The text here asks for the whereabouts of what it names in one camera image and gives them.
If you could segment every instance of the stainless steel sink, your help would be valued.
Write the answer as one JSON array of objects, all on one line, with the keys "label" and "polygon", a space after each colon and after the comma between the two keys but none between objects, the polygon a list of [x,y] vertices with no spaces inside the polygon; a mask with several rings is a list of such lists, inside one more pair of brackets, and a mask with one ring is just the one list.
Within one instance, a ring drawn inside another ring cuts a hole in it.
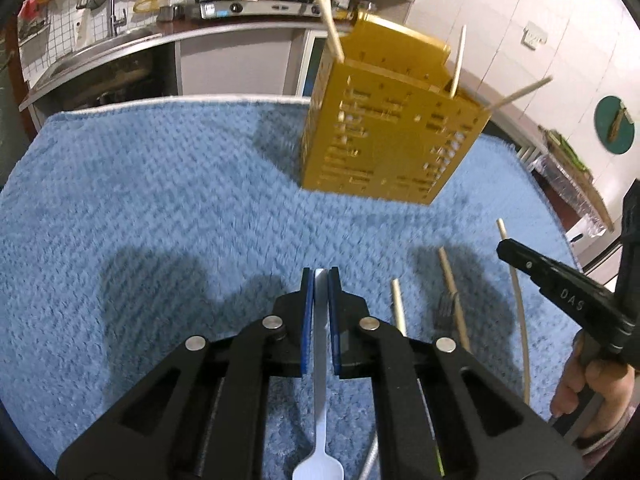
[{"label": "stainless steel sink", "polygon": [[150,40],[162,36],[162,32],[158,31],[155,27],[142,27],[134,28],[126,32],[121,32],[115,38],[109,38],[108,40],[97,41],[96,43],[78,50],[76,52],[70,52],[60,57],[53,63],[47,71],[42,75],[32,91],[37,91],[40,88],[46,86],[53,79],[62,76],[65,72],[76,70],[82,65],[90,62],[98,61],[99,59],[108,56],[118,50],[136,46],[143,41]]}]

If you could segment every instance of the green round cutting board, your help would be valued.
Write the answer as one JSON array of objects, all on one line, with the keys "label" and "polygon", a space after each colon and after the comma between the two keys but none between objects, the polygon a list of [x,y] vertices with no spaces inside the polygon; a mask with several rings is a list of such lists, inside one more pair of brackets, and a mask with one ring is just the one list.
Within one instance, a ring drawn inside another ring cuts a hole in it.
[{"label": "green round cutting board", "polygon": [[622,117],[620,123],[620,129],[618,131],[618,137],[613,142],[607,140],[609,131],[613,121],[616,119],[616,115],[620,110],[620,98],[613,95],[604,97],[596,106],[596,111],[593,115],[593,122],[598,133],[598,138],[602,145],[611,153],[621,155],[631,148],[634,143],[635,126],[630,123],[626,117]]}]

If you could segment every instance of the spoon handle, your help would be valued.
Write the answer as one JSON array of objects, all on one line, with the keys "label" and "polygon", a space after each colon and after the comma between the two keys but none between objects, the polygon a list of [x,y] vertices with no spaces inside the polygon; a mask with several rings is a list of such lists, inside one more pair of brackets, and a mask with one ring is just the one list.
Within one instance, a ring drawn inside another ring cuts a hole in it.
[{"label": "spoon handle", "polygon": [[315,450],[326,445],[326,322],[327,270],[316,269],[314,287],[314,415],[316,418]]}]

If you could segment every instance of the wooden chopstick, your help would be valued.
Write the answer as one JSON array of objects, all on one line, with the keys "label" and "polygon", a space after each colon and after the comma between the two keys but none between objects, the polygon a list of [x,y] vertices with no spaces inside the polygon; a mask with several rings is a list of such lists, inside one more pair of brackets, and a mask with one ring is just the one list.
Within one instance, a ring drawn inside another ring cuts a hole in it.
[{"label": "wooden chopstick", "polygon": [[334,56],[339,62],[344,63],[344,51],[342,50],[342,45],[340,44],[340,36],[338,36],[338,30],[335,28],[334,17],[331,14],[331,2],[327,0],[316,0],[316,2],[320,6],[322,20],[324,21],[327,29],[329,29],[329,45],[334,52]]},{"label": "wooden chopstick", "polygon": [[497,103],[487,106],[484,109],[484,111],[493,112],[494,110],[497,110],[498,108],[503,107],[504,105],[507,105],[512,101],[515,101],[516,99],[520,99],[521,97],[524,97],[525,95],[530,94],[531,92],[535,92],[541,86],[544,86],[547,83],[553,81],[553,78],[554,77],[552,75],[549,75],[544,79],[541,79],[540,81],[536,81],[535,83],[525,86],[524,88],[521,88],[520,90],[518,90],[517,92],[514,92],[511,95],[507,95],[507,97],[503,97]]},{"label": "wooden chopstick", "polygon": [[[504,226],[502,218],[498,218],[496,223],[500,229],[500,237],[503,240],[508,238],[507,229]],[[531,397],[531,371],[529,365],[529,337],[527,336],[527,319],[524,314],[524,304],[522,303],[522,290],[518,281],[518,271],[509,266],[511,274],[511,285],[513,285],[513,294],[516,297],[516,306],[518,307],[518,323],[520,324],[520,341],[522,343],[522,367],[524,368],[524,392],[522,397],[529,404]]]},{"label": "wooden chopstick", "polygon": [[456,319],[458,334],[460,334],[460,343],[462,348],[471,354],[471,342],[469,341],[469,336],[466,331],[465,314],[462,311],[460,295],[458,294],[458,288],[456,287],[456,282],[453,279],[453,272],[451,272],[451,266],[449,265],[449,259],[447,258],[447,251],[444,250],[444,247],[438,249],[438,256],[440,257],[440,265],[442,266],[442,272],[444,273],[444,280],[447,283],[449,294],[453,298],[453,315]]},{"label": "wooden chopstick", "polygon": [[465,42],[466,42],[466,25],[462,26],[462,31],[460,32],[460,43],[458,44],[458,56],[456,57],[456,71],[453,73],[453,82],[451,83],[451,90],[449,92],[449,97],[453,99],[456,95],[456,90],[458,90],[458,83],[460,81],[460,70],[462,70],[462,54],[465,51]]},{"label": "wooden chopstick", "polygon": [[396,326],[401,334],[406,337],[406,321],[404,320],[404,305],[402,305],[402,295],[400,294],[400,281],[395,278],[391,280],[391,295],[394,298],[394,315],[396,316]]}]

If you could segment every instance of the metal screw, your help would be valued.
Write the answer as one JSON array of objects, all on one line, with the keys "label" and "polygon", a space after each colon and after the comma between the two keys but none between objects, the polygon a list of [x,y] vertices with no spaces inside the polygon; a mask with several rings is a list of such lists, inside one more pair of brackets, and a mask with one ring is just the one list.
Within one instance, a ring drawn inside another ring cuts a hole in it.
[{"label": "metal screw", "polygon": [[436,341],[436,348],[441,352],[450,354],[456,349],[456,342],[450,337],[441,337]]},{"label": "metal screw", "polygon": [[280,316],[267,316],[262,320],[262,326],[269,330],[276,330],[282,326],[282,318]]},{"label": "metal screw", "polygon": [[363,330],[375,330],[380,326],[380,322],[371,316],[363,317],[360,320],[360,328]]},{"label": "metal screw", "polygon": [[192,335],[187,339],[187,341],[184,342],[187,350],[191,350],[192,352],[202,350],[206,346],[206,344],[207,340],[204,339],[201,335]]}]

